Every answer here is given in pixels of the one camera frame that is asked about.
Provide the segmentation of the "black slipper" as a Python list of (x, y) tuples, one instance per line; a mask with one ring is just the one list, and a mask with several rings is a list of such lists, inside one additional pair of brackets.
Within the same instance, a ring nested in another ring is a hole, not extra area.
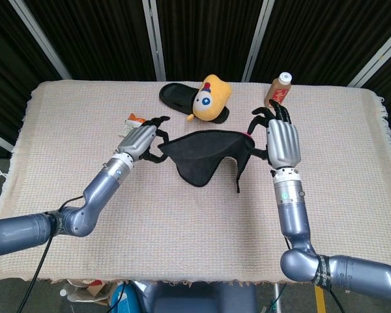
[[(161, 88), (159, 97), (169, 108), (188, 116), (192, 112), (192, 101), (197, 92), (198, 89), (181, 83), (169, 83)], [(225, 109), (220, 116), (209, 122), (221, 124), (224, 123), (228, 117), (229, 109), (225, 106)]]

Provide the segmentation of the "pink and grey towel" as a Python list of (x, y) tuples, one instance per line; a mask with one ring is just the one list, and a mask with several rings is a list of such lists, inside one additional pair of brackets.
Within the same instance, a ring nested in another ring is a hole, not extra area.
[(174, 161), (179, 175), (190, 185), (204, 187), (211, 180), (224, 158), (237, 163), (235, 178), (237, 192), (239, 180), (255, 142), (246, 133), (233, 130), (199, 130), (162, 143), (158, 148)]

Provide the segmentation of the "blue plastic bin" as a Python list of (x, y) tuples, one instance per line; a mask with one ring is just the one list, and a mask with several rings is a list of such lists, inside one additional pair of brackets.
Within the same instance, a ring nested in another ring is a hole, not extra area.
[(118, 284), (111, 297), (109, 313), (140, 313), (138, 297), (127, 283)]

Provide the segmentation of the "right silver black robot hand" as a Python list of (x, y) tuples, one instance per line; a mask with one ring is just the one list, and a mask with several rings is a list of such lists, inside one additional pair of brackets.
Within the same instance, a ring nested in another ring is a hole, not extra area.
[(295, 168), (301, 161), (297, 128), (292, 124), (286, 107), (273, 99), (269, 100), (269, 104), (275, 113), (265, 107), (252, 112), (255, 117), (248, 127), (247, 134), (252, 135), (256, 126), (261, 125), (267, 131), (267, 144), (265, 150), (254, 148), (250, 154), (268, 160), (268, 164), (275, 170)]

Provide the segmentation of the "beige woven tablecloth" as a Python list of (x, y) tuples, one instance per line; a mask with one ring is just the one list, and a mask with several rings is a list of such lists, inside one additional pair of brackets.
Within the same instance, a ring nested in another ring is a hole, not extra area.
[[(166, 115), (171, 139), (213, 124), (187, 121), (158, 98), (160, 82), (44, 82), (31, 92), (3, 179), (0, 219), (43, 213), (80, 194), (121, 141), (131, 114)], [(295, 85), (284, 101), (298, 130), (311, 243), (319, 254), (391, 265), (391, 131), (372, 91)], [(140, 160), (83, 238), (0, 256), (0, 279), (278, 282), (285, 280), (270, 166), (240, 176), (226, 158), (210, 182), (185, 182), (171, 160)]]

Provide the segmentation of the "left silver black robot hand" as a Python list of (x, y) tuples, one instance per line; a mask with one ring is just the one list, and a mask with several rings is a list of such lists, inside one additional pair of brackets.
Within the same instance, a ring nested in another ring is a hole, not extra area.
[(169, 141), (168, 133), (159, 129), (160, 125), (168, 120), (168, 116), (155, 117), (134, 128), (118, 145), (118, 152), (130, 155), (134, 162), (143, 159), (155, 164), (162, 163), (167, 159), (167, 155), (156, 156), (150, 152), (150, 148), (157, 136), (161, 137), (164, 143)]

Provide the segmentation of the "blue-grey robot torso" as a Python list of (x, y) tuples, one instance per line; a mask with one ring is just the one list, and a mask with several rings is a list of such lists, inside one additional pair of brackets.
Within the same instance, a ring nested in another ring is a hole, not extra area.
[(132, 285), (142, 313), (257, 313), (253, 284), (133, 281)]

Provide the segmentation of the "crumpled snack packet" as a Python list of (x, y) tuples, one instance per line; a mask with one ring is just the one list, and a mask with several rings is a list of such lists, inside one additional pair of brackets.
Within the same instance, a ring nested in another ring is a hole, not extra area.
[(146, 119), (137, 117), (135, 114), (131, 113), (124, 121), (118, 135), (123, 138), (126, 137), (133, 129), (140, 127), (145, 121)]

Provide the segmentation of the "brown drink bottle white cap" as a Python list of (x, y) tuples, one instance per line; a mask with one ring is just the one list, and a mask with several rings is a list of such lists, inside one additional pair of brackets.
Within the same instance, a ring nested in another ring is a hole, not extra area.
[(265, 97), (265, 106), (271, 108), (270, 100), (276, 101), (281, 104), (287, 96), (290, 88), (292, 75), (288, 72), (282, 72), (277, 78), (275, 78), (270, 86)]

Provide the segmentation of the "brown paper bag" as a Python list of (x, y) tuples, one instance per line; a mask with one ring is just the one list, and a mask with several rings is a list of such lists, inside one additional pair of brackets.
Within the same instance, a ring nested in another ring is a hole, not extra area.
[(111, 304), (113, 290), (116, 287), (116, 282), (67, 279), (59, 290), (59, 295), (72, 303), (94, 303), (108, 306)]

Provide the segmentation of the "yellow plush toy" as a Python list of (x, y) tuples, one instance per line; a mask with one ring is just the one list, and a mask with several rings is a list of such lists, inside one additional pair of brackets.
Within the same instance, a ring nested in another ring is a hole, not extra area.
[(201, 87), (192, 101), (192, 112), (187, 121), (195, 117), (202, 121), (213, 121), (224, 111), (231, 96), (231, 85), (221, 80), (217, 75), (210, 74), (202, 82)]

